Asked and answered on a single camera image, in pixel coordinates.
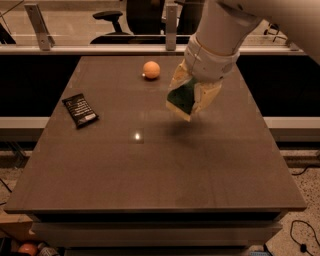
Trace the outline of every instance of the floor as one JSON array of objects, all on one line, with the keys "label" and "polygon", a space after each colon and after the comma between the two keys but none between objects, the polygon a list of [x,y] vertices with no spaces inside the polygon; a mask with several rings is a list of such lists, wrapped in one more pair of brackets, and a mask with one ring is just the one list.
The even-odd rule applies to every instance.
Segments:
[{"label": "floor", "polygon": [[[267,248],[274,256],[302,256],[307,255],[308,252],[309,255],[320,255],[320,245],[316,238],[320,233],[319,151],[317,149],[281,149],[280,152],[292,175],[302,173],[297,176],[293,175],[292,178],[305,198],[308,207],[304,212],[289,212],[280,221],[283,229],[267,242]],[[31,156],[32,151],[26,151],[26,154]],[[15,163],[16,158],[10,151],[0,151],[0,178],[10,190],[14,189],[23,172],[23,168],[14,167]],[[9,197],[8,189],[0,184],[0,203],[5,203]],[[298,243],[306,244],[308,252],[300,252]],[[255,250],[262,250],[262,246],[251,248],[251,251]]]}]

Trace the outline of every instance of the black chair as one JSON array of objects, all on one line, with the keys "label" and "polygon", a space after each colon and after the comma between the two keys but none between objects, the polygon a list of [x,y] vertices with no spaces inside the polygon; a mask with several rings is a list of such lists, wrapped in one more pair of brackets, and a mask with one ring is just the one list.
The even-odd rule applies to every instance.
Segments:
[{"label": "black chair", "polygon": [[272,42],[275,42],[277,38],[287,40],[286,37],[280,36],[280,28],[278,24],[269,23],[268,28],[263,32],[264,35],[274,35]]},{"label": "black chair", "polygon": [[192,35],[197,31],[205,0],[176,0],[182,6],[177,27],[178,35]]},{"label": "black chair", "polygon": [[121,11],[105,11],[93,14],[97,20],[112,22],[115,32],[95,38],[91,44],[130,43],[134,35],[160,35],[165,0],[127,0],[126,18],[132,34],[122,31]]},{"label": "black chair", "polygon": [[[157,4],[152,0],[127,0],[127,23],[133,34],[123,32],[119,18],[123,15],[121,11],[99,12],[93,15],[97,20],[106,20],[112,22],[115,32],[100,36],[94,39],[91,44],[164,44],[165,21],[162,19],[165,0],[158,0]],[[205,0],[176,0],[175,3],[182,6],[179,22],[177,26],[177,35],[186,35],[177,37],[177,43],[186,44],[189,35],[196,32],[202,17],[202,9]]]}]

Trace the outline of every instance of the package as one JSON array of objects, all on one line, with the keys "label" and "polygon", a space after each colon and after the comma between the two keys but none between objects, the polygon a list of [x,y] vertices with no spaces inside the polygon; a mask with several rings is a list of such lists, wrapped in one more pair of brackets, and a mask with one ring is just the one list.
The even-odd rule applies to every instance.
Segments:
[{"label": "package", "polygon": [[77,128],[81,128],[99,118],[91,109],[82,93],[64,99],[62,102],[67,107]]}]

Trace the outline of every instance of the ball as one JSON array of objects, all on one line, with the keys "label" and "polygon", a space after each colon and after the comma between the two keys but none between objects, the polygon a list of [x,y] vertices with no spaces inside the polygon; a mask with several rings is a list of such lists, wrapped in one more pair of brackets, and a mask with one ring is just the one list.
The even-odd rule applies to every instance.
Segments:
[{"label": "ball", "polygon": [[36,256],[38,253],[38,247],[34,243],[24,243],[19,247],[18,252],[27,253],[30,256]]},{"label": "ball", "polygon": [[160,66],[154,61],[148,61],[143,65],[143,77],[155,79],[160,75]]}]

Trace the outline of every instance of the cable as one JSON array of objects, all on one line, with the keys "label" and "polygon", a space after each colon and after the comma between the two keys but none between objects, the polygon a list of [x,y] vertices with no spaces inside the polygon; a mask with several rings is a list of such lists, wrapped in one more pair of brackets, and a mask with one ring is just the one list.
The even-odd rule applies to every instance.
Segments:
[{"label": "cable", "polygon": [[263,250],[267,252],[270,256],[273,256],[273,254],[269,251],[267,244],[263,245]]},{"label": "cable", "polygon": [[310,252],[308,251],[308,248],[307,248],[307,245],[306,245],[306,244],[301,244],[301,243],[299,243],[299,242],[293,237],[292,231],[293,231],[294,223],[296,223],[296,222],[297,222],[297,223],[303,223],[303,224],[307,225],[309,228],[311,228],[311,230],[312,230],[312,232],[313,232],[313,234],[314,234],[314,238],[316,239],[316,242],[317,242],[318,246],[320,247],[320,243],[319,243],[319,240],[318,240],[318,238],[317,238],[317,234],[316,234],[314,228],[313,228],[309,223],[307,223],[307,222],[305,222],[305,221],[303,221],[303,220],[294,220],[294,221],[292,221],[292,223],[291,223],[291,228],[290,228],[290,236],[291,236],[291,239],[292,239],[296,244],[298,244],[298,245],[300,246],[300,251],[303,252],[303,253],[306,252],[306,253],[308,253],[310,256],[314,256],[312,253],[310,253]]},{"label": "cable", "polygon": [[1,183],[6,187],[6,189],[12,193],[12,190],[8,187],[8,185],[0,178]]},{"label": "cable", "polygon": [[0,178],[0,181],[1,181],[1,183],[5,186],[5,188],[10,192],[10,193],[12,193],[12,190],[8,187],[8,185]]},{"label": "cable", "polygon": [[302,172],[292,173],[291,175],[292,176],[299,176],[301,174],[304,174],[309,168],[320,168],[320,166],[319,165],[315,165],[315,164],[310,164],[307,167],[305,167]]}]

